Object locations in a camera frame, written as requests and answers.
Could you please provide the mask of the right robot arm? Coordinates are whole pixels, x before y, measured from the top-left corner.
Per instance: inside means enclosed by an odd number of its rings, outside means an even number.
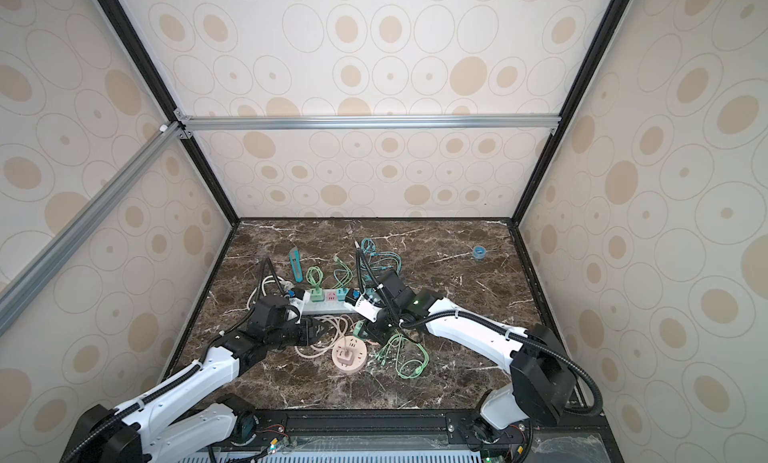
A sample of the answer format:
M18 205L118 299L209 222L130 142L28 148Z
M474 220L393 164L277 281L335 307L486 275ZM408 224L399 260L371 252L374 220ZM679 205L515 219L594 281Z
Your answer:
M386 346L412 332L445 338L495 363L509 383L482 397L478 426L501 431L524 420L555 426L565 414L596 417L603 396L547 327L505 325L466 310L432 290L415 292L394 270L376 273L363 249L355 251L359 289L346 303L362 317L360 336Z

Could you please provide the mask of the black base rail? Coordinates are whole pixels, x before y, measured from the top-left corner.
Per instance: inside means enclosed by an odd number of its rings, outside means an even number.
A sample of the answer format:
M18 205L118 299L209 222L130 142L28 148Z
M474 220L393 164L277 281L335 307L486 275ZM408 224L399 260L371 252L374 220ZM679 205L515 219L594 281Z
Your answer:
M618 462L606 427L516 423L482 433L466 410L258 411L212 405L142 438L118 431L103 462Z

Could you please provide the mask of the blue bottle cap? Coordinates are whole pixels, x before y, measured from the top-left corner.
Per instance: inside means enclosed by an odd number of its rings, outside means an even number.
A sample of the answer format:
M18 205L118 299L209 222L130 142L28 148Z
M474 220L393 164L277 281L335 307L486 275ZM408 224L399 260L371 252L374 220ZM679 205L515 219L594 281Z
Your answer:
M476 260L482 260L486 257L487 251L482 246L476 246L472 250L472 256Z

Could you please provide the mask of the pink plug adapter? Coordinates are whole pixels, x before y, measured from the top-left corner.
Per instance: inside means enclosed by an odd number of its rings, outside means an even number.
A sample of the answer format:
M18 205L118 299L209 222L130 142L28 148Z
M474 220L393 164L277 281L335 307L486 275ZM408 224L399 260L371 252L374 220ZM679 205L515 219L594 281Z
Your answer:
M356 350L345 345L339 349L338 360L343 365L352 365L355 362Z

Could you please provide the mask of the light green plug adapter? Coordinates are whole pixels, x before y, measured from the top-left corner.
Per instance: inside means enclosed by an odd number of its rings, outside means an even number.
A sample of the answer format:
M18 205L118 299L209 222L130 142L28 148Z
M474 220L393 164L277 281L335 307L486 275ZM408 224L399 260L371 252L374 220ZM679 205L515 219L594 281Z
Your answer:
M322 288L313 288L310 291L310 300L315 303L322 303L325 301L325 292Z

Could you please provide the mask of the teal peeler tool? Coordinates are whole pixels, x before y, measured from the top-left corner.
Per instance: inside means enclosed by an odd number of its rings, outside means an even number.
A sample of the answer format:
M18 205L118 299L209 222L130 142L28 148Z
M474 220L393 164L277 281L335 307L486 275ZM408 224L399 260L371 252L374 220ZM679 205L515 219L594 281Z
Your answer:
M303 276L303 270L301 267L301 256L297 247L293 247L289 251L289 262L290 262L294 281L296 283L302 283L304 280L304 276Z

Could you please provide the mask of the white multicolour power strip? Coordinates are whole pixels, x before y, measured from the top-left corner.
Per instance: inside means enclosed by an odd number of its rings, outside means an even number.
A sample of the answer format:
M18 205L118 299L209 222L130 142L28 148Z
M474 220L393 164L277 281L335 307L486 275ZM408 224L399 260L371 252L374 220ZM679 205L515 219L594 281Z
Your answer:
M355 312L345 304L344 301L337 299L337 289L323 289L325 292L325 301L315 303L311 300L306 303L302 310L306 315L343 315L354 314Z

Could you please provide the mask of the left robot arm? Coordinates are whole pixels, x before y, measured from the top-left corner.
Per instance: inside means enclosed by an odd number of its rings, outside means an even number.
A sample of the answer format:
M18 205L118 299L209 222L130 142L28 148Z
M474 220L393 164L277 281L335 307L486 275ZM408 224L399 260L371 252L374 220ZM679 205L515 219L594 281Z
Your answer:
M327 329L304 315L305 295L283 286L267 295L255 289L246 313L210 340L187 367L112 409L97 404L83 413L62 461L176 462L228 439L249 413L247 406L213 403L198 413L192 408L269 352L318 343Z

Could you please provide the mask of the rear aluminium rail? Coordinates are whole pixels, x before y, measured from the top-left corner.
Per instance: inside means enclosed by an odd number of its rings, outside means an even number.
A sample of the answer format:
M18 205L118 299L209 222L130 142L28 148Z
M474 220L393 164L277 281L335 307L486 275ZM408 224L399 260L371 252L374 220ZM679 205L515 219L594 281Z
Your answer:
M402 130L462 128L546 128L559 126L556 114L388 115L301 117L185 117L192 131L261 130Z

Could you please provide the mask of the pink round socket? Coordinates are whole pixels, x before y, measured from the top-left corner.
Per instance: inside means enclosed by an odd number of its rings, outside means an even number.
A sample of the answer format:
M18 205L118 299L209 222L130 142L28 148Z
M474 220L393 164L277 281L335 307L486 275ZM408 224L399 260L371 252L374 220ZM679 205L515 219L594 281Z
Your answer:
M367 345L355 336L345 336L335 342L331 356L333 364L341 373L355 374L360 372L367 363Z

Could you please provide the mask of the aluminium rail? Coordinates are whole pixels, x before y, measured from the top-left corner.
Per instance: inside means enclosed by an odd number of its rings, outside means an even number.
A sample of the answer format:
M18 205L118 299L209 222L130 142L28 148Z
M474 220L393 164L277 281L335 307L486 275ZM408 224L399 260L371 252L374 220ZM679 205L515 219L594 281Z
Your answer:
M169 122L44 247L1 293L1 331L6 332L96 228L119 205L147 169L181 136Z
M185 117L192 131L261 130L402 130L462 128L546 128L559 126L556 114L388 115L301 117Z

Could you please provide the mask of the left aluminium rail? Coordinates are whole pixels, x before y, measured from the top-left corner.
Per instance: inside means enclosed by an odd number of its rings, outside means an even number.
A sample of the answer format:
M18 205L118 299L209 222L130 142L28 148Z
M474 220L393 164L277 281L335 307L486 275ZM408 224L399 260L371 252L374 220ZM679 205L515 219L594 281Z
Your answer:
M1 293L1 331L6 332L96 228L119 205L147 169L181 136L169 122L44 247Z

